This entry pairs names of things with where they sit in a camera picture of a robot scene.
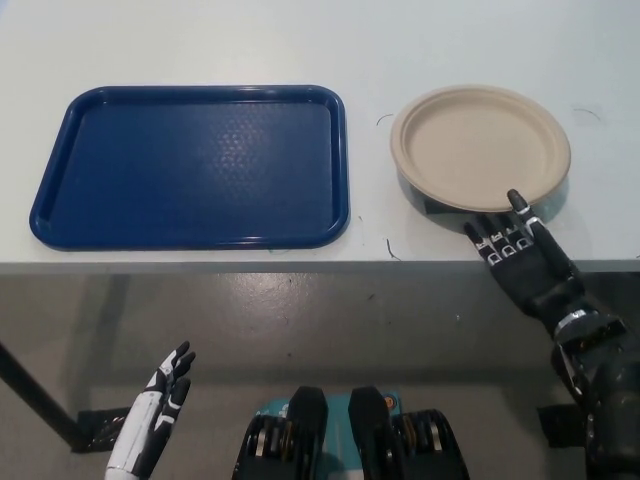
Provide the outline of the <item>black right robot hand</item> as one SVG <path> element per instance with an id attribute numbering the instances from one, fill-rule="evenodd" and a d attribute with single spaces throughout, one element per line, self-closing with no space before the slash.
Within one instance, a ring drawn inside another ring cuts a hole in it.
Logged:
<path id="1" fill-rule="evenodd" d="M 508 298 L 549 334 L 570 318 L 594 313 L 575 264 L 532 206 L 515 189 L 507 192 L 513 213 L 481 214 L 464 232 Z"/>

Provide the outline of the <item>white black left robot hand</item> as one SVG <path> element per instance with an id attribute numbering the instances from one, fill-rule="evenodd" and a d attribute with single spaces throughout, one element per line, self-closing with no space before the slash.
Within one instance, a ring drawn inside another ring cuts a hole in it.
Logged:
<path id="1" fill-rule="evenodd" d="M 196 353 L 188 341 L 172 350 L 136 397 L 115 441 L 104 478 L 148 479 L 188 396 Z"/>

